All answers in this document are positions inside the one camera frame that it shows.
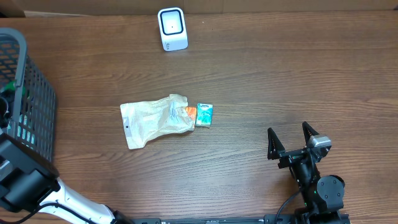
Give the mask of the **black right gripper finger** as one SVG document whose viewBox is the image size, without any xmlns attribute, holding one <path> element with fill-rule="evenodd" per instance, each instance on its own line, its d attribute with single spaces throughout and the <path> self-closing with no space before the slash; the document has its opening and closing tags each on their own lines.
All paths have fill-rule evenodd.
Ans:
<svg viewBox="0 0 398 224">
<path fill-rule="evenodd" d="M 302 129 L 303 129 L 306 144 L 308 144 L 308 142 L 312 136 L 319 135 L 319 133 L 317 131 L 315 131 L 306 121 L 304 121 L 302 123 Z"/>
<path fill-rule="evenodd" d="M 277 137 L 276 133 L 272 128 L 267 130 L 268 134 L 268 159 L 279 159 L 280 155 L 285 152 L 285 147 Z"/>
</svg>

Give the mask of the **teal tissue pack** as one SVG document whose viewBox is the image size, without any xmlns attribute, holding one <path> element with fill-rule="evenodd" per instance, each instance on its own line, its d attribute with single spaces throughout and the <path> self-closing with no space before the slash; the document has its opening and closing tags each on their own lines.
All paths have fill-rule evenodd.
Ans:
<svg viewBox="0 0 398 224">
<path fill-rule="evenodd" d="M 196 126 L 209 128 L 212 123 L 213 105 L 198 103 Z"/>
</svg>

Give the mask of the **orange tissue pack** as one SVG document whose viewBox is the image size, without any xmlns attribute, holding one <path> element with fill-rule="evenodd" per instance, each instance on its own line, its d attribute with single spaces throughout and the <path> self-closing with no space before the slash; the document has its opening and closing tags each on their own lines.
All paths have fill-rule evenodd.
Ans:
<svg viewBox="0 0 398 224">
<path fill-rule="evenodd" d="M 197 108 L 196 107 L 191 107 L 188 106 L 185 108 L 185 111 L 187 112 L 187 114 L 189 115 L 189 117 L 193 120 L 193 122 L 196 122 L 196 118 L 197 118 Z"/>
</svg>

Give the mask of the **beige plastic pouch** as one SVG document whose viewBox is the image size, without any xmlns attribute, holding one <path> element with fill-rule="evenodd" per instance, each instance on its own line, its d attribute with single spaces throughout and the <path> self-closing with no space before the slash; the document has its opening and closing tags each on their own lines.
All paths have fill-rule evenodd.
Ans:
<svg viewBox="0 0 398 224">
<path fill-rule="evenodd" d="M 147 142 L 167 134 L 194 130 L 194 120 L 186 112 L 188 99 L 178 94 L 156 101 L 120 105 L 124 134 L 129 149 L 141 149 Z"/>
</svg>

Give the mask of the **green capped bottle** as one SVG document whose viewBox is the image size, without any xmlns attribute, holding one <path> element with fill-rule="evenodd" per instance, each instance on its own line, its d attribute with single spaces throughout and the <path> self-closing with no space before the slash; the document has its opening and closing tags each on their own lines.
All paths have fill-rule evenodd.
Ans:
<svg viewBox="0 0 398 224">
<path fill-rule="evenodd" d="M 16 82 L 15 81 L 12 81 L 12 82 L 9 82 L 8 84 L 6 84 L 6 86 L 4 86 L 1 89 L 1 93 L 7 93 L 7 94 L 13 93 L 13 94 L 15 94 L 18 88 L 21 88 L 22 89 L 22 94 L 25 95 L 25 87 L 24 86 L 16 86 Z"/>
</svg>

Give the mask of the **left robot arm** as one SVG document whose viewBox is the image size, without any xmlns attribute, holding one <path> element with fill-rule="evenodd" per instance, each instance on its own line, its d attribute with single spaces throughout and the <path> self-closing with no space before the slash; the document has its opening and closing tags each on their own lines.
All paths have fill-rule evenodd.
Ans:
<svg viewBox="0 0 398 224">
<path fill-rule="evenodd" d="M 48 213 L 70 223 L 132 223 L 121 212 L 68 187 L 53 164 L 29 146 L 1 133 L 1 207 L 10 212 Z"/>
</svg>

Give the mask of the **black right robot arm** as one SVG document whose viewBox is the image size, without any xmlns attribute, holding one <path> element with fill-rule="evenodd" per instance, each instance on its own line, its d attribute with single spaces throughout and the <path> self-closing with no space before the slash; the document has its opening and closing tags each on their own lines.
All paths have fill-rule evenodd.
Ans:
<svg viewBox="0 0 398 224">
<path fill-rule="evenodd" d="M 316 163 L 331 149 L 331 139 L 315 131 L 306 121 L 302 123 L 305 145 L 301 149 L 286 151 L 272 128 L 267 130 L 269 160 L 278 160 L 280 169 L 289 168 L 298 191 L 290 196 L 275 215 L 266 215 L 266 223 L 349 223 L 348 215 L 341 215 L 344 207 L 345 182 L 337 175 L 321 176 Z M 301 195 L 303 208 L 294 214 L 281 213 L 297 195 Z"/>
</svg>

